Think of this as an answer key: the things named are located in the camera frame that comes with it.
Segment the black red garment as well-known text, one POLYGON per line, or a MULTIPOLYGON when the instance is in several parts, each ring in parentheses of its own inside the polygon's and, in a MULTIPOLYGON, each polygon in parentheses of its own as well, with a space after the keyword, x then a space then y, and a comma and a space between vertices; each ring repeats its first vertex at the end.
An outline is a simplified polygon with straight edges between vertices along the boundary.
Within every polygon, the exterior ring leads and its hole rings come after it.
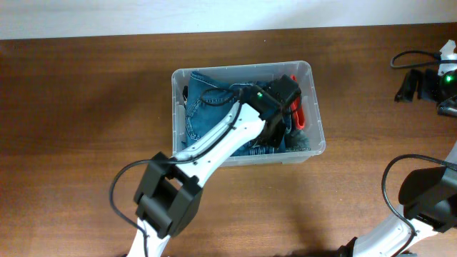
POLYGON ((302 107, 301 96, 298 96, 291 104, 291 118, 297 130, 305 129, 306 118, 302 107))

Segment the dark blue jeans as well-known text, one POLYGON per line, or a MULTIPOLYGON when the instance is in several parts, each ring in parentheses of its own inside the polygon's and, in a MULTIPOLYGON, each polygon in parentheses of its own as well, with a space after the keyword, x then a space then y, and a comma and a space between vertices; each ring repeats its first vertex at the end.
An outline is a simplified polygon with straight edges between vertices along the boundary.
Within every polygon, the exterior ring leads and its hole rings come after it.
POLYGON ((267 84, 267 81, 231 84, 197 71, 192 72, 186 98, 186 142, 183 147, 187 148, 197 142, 227 115, 236 102, 232 97, 233 92, 253 85, 263 88, 267 84))

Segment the light blue jeans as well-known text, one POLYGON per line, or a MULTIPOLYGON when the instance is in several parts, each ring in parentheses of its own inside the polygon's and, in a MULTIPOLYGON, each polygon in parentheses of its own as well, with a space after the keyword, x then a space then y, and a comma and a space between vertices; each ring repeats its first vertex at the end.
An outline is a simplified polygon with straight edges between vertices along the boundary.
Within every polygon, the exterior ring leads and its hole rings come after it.
POLYGON ((294 130, 284 137, 286 152, 310 151, 310 143, 303 130, 294 130))

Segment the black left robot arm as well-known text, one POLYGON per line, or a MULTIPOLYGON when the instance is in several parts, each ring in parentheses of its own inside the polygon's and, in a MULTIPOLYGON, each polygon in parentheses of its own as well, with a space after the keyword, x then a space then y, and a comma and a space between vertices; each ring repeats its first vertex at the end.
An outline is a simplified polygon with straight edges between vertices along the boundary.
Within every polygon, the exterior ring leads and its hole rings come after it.
POLYGON ((160 256, 196 216, 213 172, 244 144, 279 148, 286 132, 283 118, 295 110, 300 95, 298 83, 287 75, 241 89, 227 115, 196 143, 175 156, 159 152, 145 160, 134 194, 137 232, 128 255, 160 256))

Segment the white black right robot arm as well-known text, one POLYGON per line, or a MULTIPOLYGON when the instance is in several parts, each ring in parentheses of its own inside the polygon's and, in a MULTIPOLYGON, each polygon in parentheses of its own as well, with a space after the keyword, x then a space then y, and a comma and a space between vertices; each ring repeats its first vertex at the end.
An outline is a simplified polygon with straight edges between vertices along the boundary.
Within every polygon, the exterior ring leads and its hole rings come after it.
MULTIPOLYGON (((434 102, 440 115, 455 116, 456 70, 409 71, 394 100, 410 102, 414 96, 434 102)), ((456 227, 456 150, 444 160, 413 153, 395 157, 383 172, 383 193, 389 171, 405 159, 434 166, 410 172, 398 192, 398 206, 383 198, 391 215, 371 232, 341 246, 336 256, 406 256, 415 243, 456 227)))

